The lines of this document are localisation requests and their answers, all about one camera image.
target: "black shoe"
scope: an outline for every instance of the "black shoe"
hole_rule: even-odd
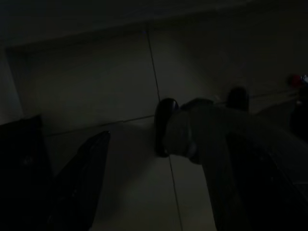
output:
[[[172,114],[179,109],[178,103],[171,98],[163,99],[159,102],[155,112],[155,150],[158,156],[168,157],[163,146],[163,138],[166,133],[168,120]]]
[[[248,112],[249,95],[245,88],[233,88],[227,98],[226,107]]]

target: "wall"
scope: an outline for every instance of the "wall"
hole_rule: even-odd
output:
[[[245,5],[252,0],[11,0],[0,6],[0,42],[15,46],[86,31]]]
[[[14,85],[4,49],[0,50],[0,125],[23,117],[23,111]]]

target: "foot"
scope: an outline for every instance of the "foot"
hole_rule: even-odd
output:
[[[156,113],[155,113],[155,150],[158,156],[168,157],[163,146],[163,138],[166,133],[166,127],[168,120],[171,118],[173,113],[179,109],[178,103],[171,98],[163,99],[159,102]]]
[[[227,98],[226,107],[248,112],[249,96],[243,87],[233,88]]]

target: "tile floor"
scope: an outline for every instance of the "tile floor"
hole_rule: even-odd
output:
[[[152,53],[140,32],[28,57],[30,87],[21,97],[34,97],[23,107],[42,113],[55,174],[88,137],[111,131],[92,230],[215,230],[202,167],[155,157],[158,96],[221,103],[243,85],[252,113],[293,99],[286,77],[308,73],[302,19],[273,11],[151,30]]]

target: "grout line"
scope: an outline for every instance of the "grout line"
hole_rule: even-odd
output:
[[[49,135],[45,135],[45,137],[58,136],[58,135],[63,135],[63,134],[67,134],[67,133],[71,133],[71,132],[75,132],[75,131],[87,130],[87,129],[91,129],[91,128],[99,128],[99,127],[104,127],[104,126],[111,125],[111,124],[127,123],[127,122],[131,122],[131,121],[135,121],[135,120],[139,120],[139,119],[147,119],[147,118],[151,118],[151,117],[154,117],[154,115],[149,115],[149,116],[146,115],[146,116],[138,117],[138,118],[135,118],[135,119],[119,120],[119,121],[116,121],[116,122],[100,124],[100,125],[96,125],[96,126],[92,126],[92,127],[80,128],[80,129],[58,132],[58,133],[52,133],[52,134],[49,134]]]
[[[174,190],[175,201],[176,201],[177,209],[178,209],[178,216],[179,216],[179,220],[180,220],[180,227],[181,227],[181,231],[183,231],[183,224],[182,224],[180,206],[179,206],[178,195],[177,195],[177,191],[176,191],[176,187],[175,187],[175,181],[174,181],[174,176],[173,176],[173,169],[172,169],[172,163],[171,163],[170,155],[168,156],[168,159],[169,159],[169,164],[170,164],[170,169],[171,169],[171,176],[172,176],[172,181],[173,181],[173,190]]]
[[[148,26],[147,26],[146,34],[147,34],[147,38],[148,38],[149,49],[150,49],[150,54],[151,54],[151,59],[152,59],[152,65],[153,65],[153,71],[154,71],[156,89],[157,89],[157,96],[158,96],[158,100],[160,101],[159,88],[158,88],[158,83],[157,83],[156,70],[155,70],[155,65],[154,65],[153,52],[152,52],[152,47],[151,47],[150,33],[149,33]],[[176,200],[176,204],[177,204],[178,216],[179,216],[179,220],[180,220],[180,227],[181,227],[181,231],[183,231],[183,224],[182,224],[182,219],[181,219],[181,214],[180,214],[178,195],[177,195],[177,191],[176,191],[176,187],[175,187],[171,158],[170,158],[170,156],[168,158],[169,158],[169,164],[170,164],[170,170],[171,170],[171,176],[172,176],[172,182],[173,182],[173,190],[174,190],[175,200]]]
[[[156,82],[157,96],[158,96],[158,100],[160,101],[159,89],[158,89],[158,83],[157,83],[157,77],[156,77],[156,70],[155,70],[153,52],[152,52],[151,41],[150,41],[149,28],[146,29],[146,35],[147,35],[147,38],[148,38],[149,49],[150,49],[150,54],[151,54],[152,66],[153,66],[154,77],[155,77],[155,82]]]
[[[283,94],[283,93],[289,93],[290,97],[291,97],[291,93],[292,94],[296,94],[296,90],[280,90],[280,91],[273,91],[273,92],[269,92],[269,93],[264,93],[264,94],[260,94],[260,95],[252,95],[249,96],[249,99],[257,99],[257,98],[262,98],[262,97],[266,97],[266,96],[272,96],[272,95],[278,95],[278,94]],[[214,105],[221,105],[221,104],[225,104],[227,101],[222,101],[222,102],[218,102],[218,103],[214,103]]]

